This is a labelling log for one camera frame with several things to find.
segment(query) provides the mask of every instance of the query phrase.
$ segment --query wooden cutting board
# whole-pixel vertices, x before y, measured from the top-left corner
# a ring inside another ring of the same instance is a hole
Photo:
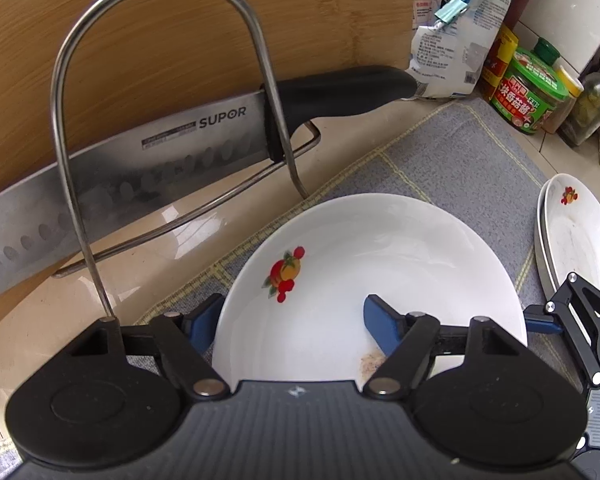
[[[53,161],[49,85],[62,40],[94,0],[0,0],[0,190]],[[278,79],[349,66],[405,68],[412,0],[247,0]],[[262,82],[246,26],[224,0],[126,0],[87,33],[68,70],[71,150]],[[48,272],[0,297],[0,319]]]

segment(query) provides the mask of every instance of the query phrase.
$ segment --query teal clip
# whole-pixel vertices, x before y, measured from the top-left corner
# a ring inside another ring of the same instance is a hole
[[[460,14],[465,12],[466,8],[469,6],[469,1],[471,0],[449,0],[434,14],[434,16],[444,25],[449,25],[449,23],[454,22]]]

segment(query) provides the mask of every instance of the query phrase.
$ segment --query yellow lid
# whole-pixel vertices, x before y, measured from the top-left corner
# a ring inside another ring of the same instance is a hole
[[[584,90],[582,83],[571,77],[569,72],[567,72],[562,65],[558,65],[558,68],[555,68],[554,70],[555,75],[557,75],[558,79],[564,83],[572,96],[578,97],[582,93]]]

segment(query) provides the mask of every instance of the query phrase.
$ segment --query metal rack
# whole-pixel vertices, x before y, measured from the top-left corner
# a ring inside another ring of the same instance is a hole
[[[199,208],[196,208],[193,211],[186,213],[171,222],[168,222],[167,224],[159,228],[148,231],[145,234],[142,234],[135,238],[130,238],[125,242],[117,244],[97,254],[93,254],[84,227],[84,219],[82,218],[80,209],[78,207],[78,197],[75,191],[74,181],[72,179],[71,171],[69,168],[69,155],[66,146],[66,136],[64,134],[64,82],[69,62],[71,61],[71,57],[76,47],[80,43],[82,37],[103,14],[105,14],[109,9],[111,9],[113,6],[122,1],[123,0],[97,0],[80,17],[77,23],[75,23],[74,27],[62,43],[60,51],[58,52],[58,56],[56,57],[56,62],[54,64],[54,69],[52,73],[50,96],[54,148],[56,150],[56,158],[58,160],[58,170],[60,174],[62,192],[64,193],[64,197],[69,208],[75,233],[78,238],[78,243],[80,244],[80,249],[82,250],[82,254],[84,257],[83,260],[58,270],[58,272],[54,274],[54,277],[60,278],[63,276],[67,276],[73,272],[83,269],[84,267],[87,267],[91,278],[93,279],[94,286],[98,291],[100,302],[102,303],[102,306],[107,316],[114,316],[114,313],[109,303],[109,298],[107,297],[107,293],[102,283],[100,273],[98,272],[98,268],[96,266],[97,262],[105,260],[106,258],[110,258],[111,256],[115,256],[116,254],[120,254],[123,251],[127,251],[131,248],[137,247],[138,245],[144,244],[150,240],[153,240],[154,238],[157,238],[159,236],[162,236],[163,234],[174,230],[177,227],[180,227],[183,224],[186,224],[187,222],[192,221],[195,218],[198,218],[204,213],[207,213],[213,208],[223,204],[224,202],[227,202],[234,196],[237,196],[243,191],[249,189],[251,186],[253,186],[266,176],[270,175],[271,173],[285,165],[288,169],[292,182],[298,190],[298,193],[303,198],[306,198],[308,196],[308,193],[302,185],[302,182],[298,175],[298,169],[296,168],[296,156],[302,155],[303,153],[309,151],[310,149],[317,146],[317,144],[320,142],[320,131],[311,121],[309,121],[305,123],[305,125],[313,134],[312,139],[304,143],[296,150],[294,150],[291,146],[291,140],[289,137],[289,132],[287,131],[286,121],[282,110],[282,103],[278,94],[278,86],[276,84],[273,67],[269,58],[269,51],[267,49],[264,35],[262,33],[262,28],[260,27],[260,23],[257,19],[256,13],[247,3],[246,0],[227,0],[240,13],[247,25],[247,28],[249,29],[249,34],[251,36],[253,45],[256,50],[258,64],[260,65],[260,71],[262,72],[262,76],[264,79],[264,88],[267,94],[267,98],[269,99],[273,117],[276,122],[278,135],[280,136],[280,143],[282,144],[285,160],[270,164],[266,168],[255,173],[253,176],[249,177],[237,186],[231,188],[222,195],[205,203]]]

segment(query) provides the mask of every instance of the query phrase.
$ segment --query fruit decal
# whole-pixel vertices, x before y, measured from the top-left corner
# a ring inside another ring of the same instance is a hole
[[[571,186],[567,186],[564,188],[564,193],[562,194],[562,198],[560,199],[560,203],[567,205],[578,199],[578,194],[576,190]]]
[[[286,300],[286,294],[294,290],[294,281],[300,273],[300,259],[304,256],[304,247],[298,246],[294,252],[285,251],[282,260],[273,264],[262,288],[269,289],[269,297],[278,295],[278,303]]]

